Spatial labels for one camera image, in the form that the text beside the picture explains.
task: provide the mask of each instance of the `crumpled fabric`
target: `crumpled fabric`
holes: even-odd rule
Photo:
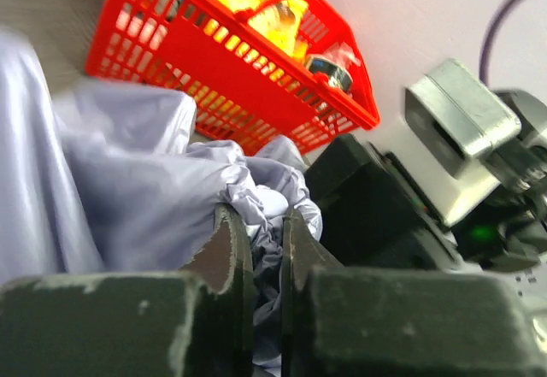
[[[32,47],[6,31],[0,94],[0,284],[180,268],[229,203],[250,234],[255,363],[280,365],[282,216],[295,207],[316,239],[322,230],[289,139],[253,157],[232,141],[188,144],[193,100],[142,85],[85,82],[52,105]]]

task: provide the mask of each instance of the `black cable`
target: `black cable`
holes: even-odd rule
[[[490,58],[492,52],[492,46],[494,44],[494,39],[499,32],[502,24],[505,22],[505,19],[509,16],[509,13],[524,0],[506,0],[502,7],[494,15],[494,18],[491,20],[488,30],[486,31],[485,39],[480,50],[480,61],[479,61],[479,79],[480,81],[488,85],[488,68],[490,67]]]

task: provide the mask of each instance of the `purple cable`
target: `purple cable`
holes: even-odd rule
[[[488,86],[488,68],[490,67],[490,58],[494,39],[496,38],[502,24],[509,16],[509,13],[522,1],[524,0],[506,0],[502,4],[502,7],[494,15],[494,18],[491,20],[490,25],[488,26],[485,40],[480,50],[479,61],[479,79],[486,86]]]

